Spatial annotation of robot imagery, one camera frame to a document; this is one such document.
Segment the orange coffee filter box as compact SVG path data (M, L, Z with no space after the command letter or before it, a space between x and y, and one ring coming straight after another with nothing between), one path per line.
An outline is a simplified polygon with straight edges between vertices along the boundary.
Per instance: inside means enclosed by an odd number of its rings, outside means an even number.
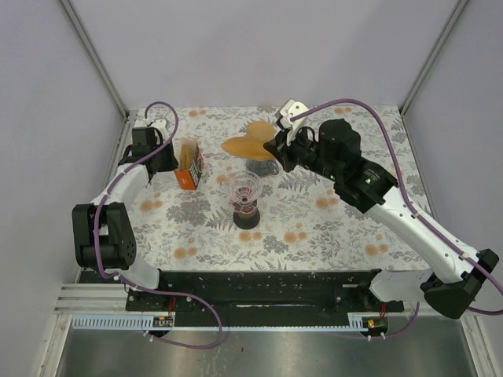
M188 170L180 171L180 151L183 141L192 140L197 143L196 147L196 155L192 161L192 165ZM202 155L202 149L200 148L199 143L196 140L182 138L179 154L178 154L178 169L174 171L175 177L177 178L180 189L186 191L194 191L198 188L200 183L200 179L204 169L204 158Z

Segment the brown paper coffee filter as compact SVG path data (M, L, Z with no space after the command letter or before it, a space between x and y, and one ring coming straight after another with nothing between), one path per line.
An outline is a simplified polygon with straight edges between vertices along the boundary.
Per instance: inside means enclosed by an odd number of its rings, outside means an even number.
M247 125L247 135L262 143L274 139L275 134L276 129L274 125L266 121L254 121Z

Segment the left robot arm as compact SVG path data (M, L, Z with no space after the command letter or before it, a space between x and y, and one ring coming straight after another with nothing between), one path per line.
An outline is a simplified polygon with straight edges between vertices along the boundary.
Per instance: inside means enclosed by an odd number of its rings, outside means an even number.
M145 304L162 310L168 306L171 293L159 284L160 271L137 255L128 210L154 175L175 170L178 161L166 120L135 127L131 136L111 182L92 202L78 204L72 210L75 259L80 267L104 278L145 288Z

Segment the clear glass dripper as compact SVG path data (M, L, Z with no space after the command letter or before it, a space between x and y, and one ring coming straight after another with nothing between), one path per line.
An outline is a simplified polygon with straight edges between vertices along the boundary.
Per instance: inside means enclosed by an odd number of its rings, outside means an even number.
M224 188L231 206L250 207L260 197L263 183L257 174L242 170L230 174Z

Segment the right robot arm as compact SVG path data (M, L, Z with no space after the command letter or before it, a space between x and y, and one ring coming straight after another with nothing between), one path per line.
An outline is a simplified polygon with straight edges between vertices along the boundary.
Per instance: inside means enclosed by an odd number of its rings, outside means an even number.
M385 302L426 302L436 312L458 319L475 300L499 257L462 243L427 214L408 207L397 179L362 157L361 137L343 119L325 121L318 139L311 129L277 132L264 144L290 172L303 167L329 179L346 204L386 225L428 264L426 270L380 271L358 290L359 305L373 311Z

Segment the grey glass carafe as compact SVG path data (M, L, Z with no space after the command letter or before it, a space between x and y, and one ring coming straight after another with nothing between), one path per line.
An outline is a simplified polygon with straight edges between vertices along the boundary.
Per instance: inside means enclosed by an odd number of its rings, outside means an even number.
M278 175L279 173L279 167L274 160L256 161L253 159L247 159L245 167L248 171L261 178Z

